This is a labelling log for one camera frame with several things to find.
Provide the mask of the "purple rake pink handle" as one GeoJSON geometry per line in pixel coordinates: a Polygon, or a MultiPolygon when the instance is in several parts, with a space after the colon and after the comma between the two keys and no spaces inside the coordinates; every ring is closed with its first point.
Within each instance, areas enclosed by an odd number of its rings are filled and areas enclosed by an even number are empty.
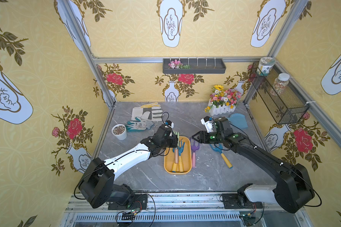
{"type": "Polygon", "coordinates": [[[200,144],[199,142],[195,141],[194,139],[190,138],[191,144],[191,153],[192,153],[192,167],[196,167],[196,151],[199,150],[200,144]]]}

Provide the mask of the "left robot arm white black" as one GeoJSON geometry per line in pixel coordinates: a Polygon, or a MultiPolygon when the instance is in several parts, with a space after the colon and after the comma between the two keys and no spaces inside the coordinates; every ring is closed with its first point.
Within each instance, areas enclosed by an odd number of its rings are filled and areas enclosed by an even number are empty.
{"type": "Polygon", "coordinates": [[[115,202],[121,206],[132,205],[136,200],[134,191],[128,185],[116,185],[114,181],[133,166],[159,156],[162,149],[176,148],[179,138],[173,128],[174,123],[166,121],[153,136],[141,140],[132,149],[111,159],[95,158],[76,188],[94,209],[106,202],[115,202]]]}

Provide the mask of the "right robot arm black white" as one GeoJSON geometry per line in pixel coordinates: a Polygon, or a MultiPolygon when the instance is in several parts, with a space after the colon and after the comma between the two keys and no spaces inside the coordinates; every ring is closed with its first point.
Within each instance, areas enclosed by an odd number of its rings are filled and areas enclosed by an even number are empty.
{"type": "Polygon", "coordinates": [[[205,117],[203,125],[206,130],[192,135],[192,139],[200,144],[223,144],[226,150],[247,158],[275,181],[273,185],[244,185],[238,190],[240,201],[274,203],[296,213],[319,196],[303,165],[283,161],[257,146],[243,131],[234,132],[235,126],[225,117],[205,117]]]}

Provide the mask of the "yellow plastic storage tray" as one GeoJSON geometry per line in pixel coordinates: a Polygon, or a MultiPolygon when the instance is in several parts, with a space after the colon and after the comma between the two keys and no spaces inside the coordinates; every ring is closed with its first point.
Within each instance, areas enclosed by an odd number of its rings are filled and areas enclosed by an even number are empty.
{"type": "Polygon", "coordinates": [[[192,170],[192,151],[190,140],[180,137],[180,147],[168,148],[164,157],[164,169],[168,174],[185,175],[192,170]]]}

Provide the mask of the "light blue dustpan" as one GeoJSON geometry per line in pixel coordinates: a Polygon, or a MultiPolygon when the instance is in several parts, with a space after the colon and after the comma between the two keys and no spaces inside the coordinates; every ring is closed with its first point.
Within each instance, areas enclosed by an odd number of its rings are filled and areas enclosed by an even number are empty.
{"type": "Polygon", "coordinates": [[[229,123],[234,125],[235,127],[238,127],[240,129],[248,128],[246,118],[243,114],[234,113],[234,114],[231,114],[229,117],[227,117],[227,119],[229,123]]]}

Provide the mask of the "white grey work glove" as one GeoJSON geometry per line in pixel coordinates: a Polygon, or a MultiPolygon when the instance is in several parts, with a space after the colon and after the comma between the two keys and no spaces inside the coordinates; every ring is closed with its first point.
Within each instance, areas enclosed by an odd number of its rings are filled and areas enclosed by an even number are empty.
{"type": "Polygon", "coordinates": [[[150,103],[145,104],[140,107],[134,107],[132,110],[131,120],[136,120],[136,118],[144,119],[152,122],[162,121],[163,110],[160,104],[150,103]]]}

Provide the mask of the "teal white garden glove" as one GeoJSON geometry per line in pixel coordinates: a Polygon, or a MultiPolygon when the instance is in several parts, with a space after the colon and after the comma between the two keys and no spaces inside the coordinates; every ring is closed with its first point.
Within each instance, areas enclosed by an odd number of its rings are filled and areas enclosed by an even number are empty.
{"type": "Polygon", "coordinates": [[[154,123],[152,121],[148,121],[147,119],[136,117],[134,120],[127,122],[126,130],[127,131],[150,130],[153,125],[154,123]]]}

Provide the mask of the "flowers in white fence planter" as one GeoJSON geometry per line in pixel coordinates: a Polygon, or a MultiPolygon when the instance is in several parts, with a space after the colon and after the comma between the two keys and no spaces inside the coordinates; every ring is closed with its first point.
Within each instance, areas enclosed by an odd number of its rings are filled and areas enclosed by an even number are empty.
{"type": "Polygon", "coordinates": [[[222,85],[214,85],[205,112],[210,113],[211,116],[232,113],[241,97],[242,92],[236,89],[225,89],[222,85]]]}

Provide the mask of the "white cup with pebbles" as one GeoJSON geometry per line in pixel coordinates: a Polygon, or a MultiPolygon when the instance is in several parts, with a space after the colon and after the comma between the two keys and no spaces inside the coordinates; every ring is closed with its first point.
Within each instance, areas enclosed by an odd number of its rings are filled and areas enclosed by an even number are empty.
{"type": "Polygon", "coordinates": [[[127,138],[127,129],[123,124],[115,125],[112,130],[112,134],[120,141],[123,141],[127,138]]]}

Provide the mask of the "pink artificial flowers on shelf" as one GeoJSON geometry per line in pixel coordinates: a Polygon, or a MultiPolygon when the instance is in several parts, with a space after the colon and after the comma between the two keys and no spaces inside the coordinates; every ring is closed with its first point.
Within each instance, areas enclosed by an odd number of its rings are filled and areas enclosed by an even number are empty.
{"type": "Polygon", "coordinates": [[[185,65],[183,63],[181,63],[180,60],[173,60],[170,61],[170,63],[168,64],[169,68],[171,69],[190,69],[189,65],[185,65]]]}

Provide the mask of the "clear bottle colourful beads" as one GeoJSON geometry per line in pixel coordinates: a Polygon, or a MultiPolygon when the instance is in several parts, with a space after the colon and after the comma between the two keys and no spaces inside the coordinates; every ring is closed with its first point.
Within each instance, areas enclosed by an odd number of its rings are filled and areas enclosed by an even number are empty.
{"type": "Polygon", "coordinates": [[[280,95],[289,84],[289,79],[290,79],[289,74],[280,73],[273,82],[273,85],[271,88],[271,94],[274,96],[280,95]]]}

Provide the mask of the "white lidded jar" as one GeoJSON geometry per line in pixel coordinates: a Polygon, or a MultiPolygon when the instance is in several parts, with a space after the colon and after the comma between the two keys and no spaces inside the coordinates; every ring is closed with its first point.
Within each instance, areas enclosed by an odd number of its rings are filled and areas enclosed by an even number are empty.
{"type": "Polygon", "coordinates": [[[259,76],[268,76],[270,74],[271,69],[275,65],[275,58],[273,57],[263,57],[260,59],[256,73],[259,76]]]}

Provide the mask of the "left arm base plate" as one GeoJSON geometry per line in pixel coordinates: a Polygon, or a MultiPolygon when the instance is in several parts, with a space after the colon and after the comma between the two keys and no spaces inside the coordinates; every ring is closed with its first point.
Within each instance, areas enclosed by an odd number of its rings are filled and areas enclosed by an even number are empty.
{"type": "Polygon", "coordinates": [[[146,210],[148,205],[148,195],[147,194],[135,194],[134,199],[130,200],[128,203],[121,205],[119,202],[106,202],[108,210],[122,210],[129,211],[139,208],[140,210],[146,210]]]}

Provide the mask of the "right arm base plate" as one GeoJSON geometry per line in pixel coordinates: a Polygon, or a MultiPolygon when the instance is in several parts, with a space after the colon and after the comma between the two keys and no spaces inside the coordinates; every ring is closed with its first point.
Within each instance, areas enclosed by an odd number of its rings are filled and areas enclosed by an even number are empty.
{"type": "Polygon", "coordinates": [[[219,200],[225,209],[262,209],[261,202],[251,202],[244,194],[221,194],[219,200]]]}

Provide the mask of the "grey wall shelf tray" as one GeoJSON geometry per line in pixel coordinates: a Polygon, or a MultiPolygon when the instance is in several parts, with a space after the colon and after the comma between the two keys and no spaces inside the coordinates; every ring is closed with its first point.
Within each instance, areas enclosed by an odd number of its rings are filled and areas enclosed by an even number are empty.
{"type": "Polygon", "coordinates": [[[195,58],[163,58],[164,74],[224,74],[226,65],[222,58],[216,57],[195,57],[195,58]],[[190,66],[190,69],[171,69],[170,61],[180,60],[181,63],[190,66]]]}

